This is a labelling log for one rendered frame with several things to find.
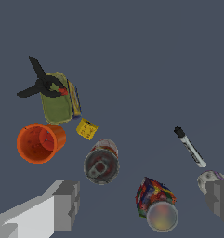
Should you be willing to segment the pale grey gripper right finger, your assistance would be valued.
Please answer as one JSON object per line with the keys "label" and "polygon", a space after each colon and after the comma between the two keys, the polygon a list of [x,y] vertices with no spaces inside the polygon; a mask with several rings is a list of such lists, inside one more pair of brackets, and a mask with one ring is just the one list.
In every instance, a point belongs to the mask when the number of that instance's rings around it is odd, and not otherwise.
{"label": "pale grey gripper right finger", "polygon": [[206,190],[208,208],[224,222],[224,180],[208,181]]}

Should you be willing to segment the red soup can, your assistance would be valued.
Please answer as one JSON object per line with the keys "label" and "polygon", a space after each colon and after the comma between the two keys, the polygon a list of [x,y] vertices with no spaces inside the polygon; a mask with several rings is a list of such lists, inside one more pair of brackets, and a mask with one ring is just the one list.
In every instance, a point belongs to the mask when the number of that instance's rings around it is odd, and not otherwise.
{"label": "red soup can", "polygon": [[111,183],[119,173],[118,149],[111,139],[99,140],[84,161],[86,177],[93,183]]}

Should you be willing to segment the green rectangular food tin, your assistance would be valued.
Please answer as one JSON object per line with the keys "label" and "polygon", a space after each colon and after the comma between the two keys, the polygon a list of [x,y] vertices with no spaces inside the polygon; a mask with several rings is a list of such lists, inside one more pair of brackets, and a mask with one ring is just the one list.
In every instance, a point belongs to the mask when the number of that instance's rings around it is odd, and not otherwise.
{"label": "green rectangular food tin", "polygon": [[82,116],[79,94],[76,86],[63,73],[51,73],[66,87],[68,94],[56,98],[41,94],[46,121],[51,125],[68,123]]}

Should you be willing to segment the small yellow cube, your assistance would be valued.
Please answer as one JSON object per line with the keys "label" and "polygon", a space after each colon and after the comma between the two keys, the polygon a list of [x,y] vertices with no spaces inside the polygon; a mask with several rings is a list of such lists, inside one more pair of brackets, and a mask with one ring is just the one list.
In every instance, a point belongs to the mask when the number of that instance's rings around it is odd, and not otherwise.
{"label": "small yellow cube", "polygon": [[83,138],[91,140],[94,137],[98,128],[99,128],[98,126],[82,118],[80,123],[78,124],[78,127],[76,128],[76,132]]}

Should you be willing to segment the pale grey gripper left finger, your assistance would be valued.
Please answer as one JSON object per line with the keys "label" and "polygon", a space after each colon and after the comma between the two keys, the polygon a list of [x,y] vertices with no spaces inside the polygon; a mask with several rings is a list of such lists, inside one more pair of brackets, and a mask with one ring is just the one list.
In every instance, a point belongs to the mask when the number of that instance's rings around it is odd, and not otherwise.
{"label": "pale grey gripper left finger", "polygon": [[43,195],[0,214],[0,238],[51,238],[55,231],[71,231],[79,191],[79,181],[56,180]]}

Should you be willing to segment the colourful chips can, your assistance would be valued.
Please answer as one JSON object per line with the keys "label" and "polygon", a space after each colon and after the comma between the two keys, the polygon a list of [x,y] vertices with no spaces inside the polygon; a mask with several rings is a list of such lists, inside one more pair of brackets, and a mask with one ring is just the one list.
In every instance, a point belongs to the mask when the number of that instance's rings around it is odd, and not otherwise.
{"label": "colourful chips can", "polygon": [[177,198],[157,180],[145,177],[137,191],[138,214],[156,232],[170,232],[178,225]]}

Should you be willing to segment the white marker black cap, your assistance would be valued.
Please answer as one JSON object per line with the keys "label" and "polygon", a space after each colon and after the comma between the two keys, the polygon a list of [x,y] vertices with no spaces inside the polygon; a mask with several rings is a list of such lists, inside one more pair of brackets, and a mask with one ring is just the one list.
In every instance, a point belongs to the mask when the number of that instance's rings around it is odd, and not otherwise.
{"label": "white marker black cap", "polygon": [[201,156],[200,153],[195,149],[195,147],[192,145],[191,141],[187,137],[187,135],[184,133],[181,127],[176,126],[174,129],[174,132],[177,134],[179,137],[180,141],[183,143],[183,145],[186,147],[188,152],[190,153],[191,157],[195,161],[195,163],[201,167],[205,168],[206,167],[206,162],[204,161],[203,157]]}

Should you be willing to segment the white purple round object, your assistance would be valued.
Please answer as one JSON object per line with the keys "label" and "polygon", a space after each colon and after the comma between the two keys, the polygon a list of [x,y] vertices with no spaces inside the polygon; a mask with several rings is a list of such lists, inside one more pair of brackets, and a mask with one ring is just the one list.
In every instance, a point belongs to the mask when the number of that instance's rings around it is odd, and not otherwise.
{"label": "white purple round object", "polygon": [[197,178],[197,183],[198,183],[198,187],[201,190],[201,192],[203,194],[207,194],[206,183],[208,181],[218,181],[218,180],[224,181],[224,175],[217,171],[214,171],[214,170],[207,170],[207,171],[203,172]]}

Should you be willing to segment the orange plastic cup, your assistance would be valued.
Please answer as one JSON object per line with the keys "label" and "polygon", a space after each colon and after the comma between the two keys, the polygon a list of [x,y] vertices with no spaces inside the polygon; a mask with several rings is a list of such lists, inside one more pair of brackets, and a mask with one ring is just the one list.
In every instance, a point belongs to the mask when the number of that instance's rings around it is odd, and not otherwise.
{"label": "orange plastic cup", "polygon": [[20,156],[31,164],[48,162],[66,142],[61,126],[29,124],[18,134],[17,149]]}

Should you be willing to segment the black spring clamp red tip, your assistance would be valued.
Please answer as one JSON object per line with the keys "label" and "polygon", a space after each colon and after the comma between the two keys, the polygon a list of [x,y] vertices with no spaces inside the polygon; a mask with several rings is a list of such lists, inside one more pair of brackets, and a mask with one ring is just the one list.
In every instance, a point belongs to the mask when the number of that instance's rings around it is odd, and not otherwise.
{"label": "black spring clamp red tip", "polygon": [[37,93],[41,93],[44,96],[55,98],[68,94],[63,83],[55,76],[47,75],[35,57],[29,57],[29,61],[37,75],[37,80],[33,86],[18,92],[18,97],[28,98]]}

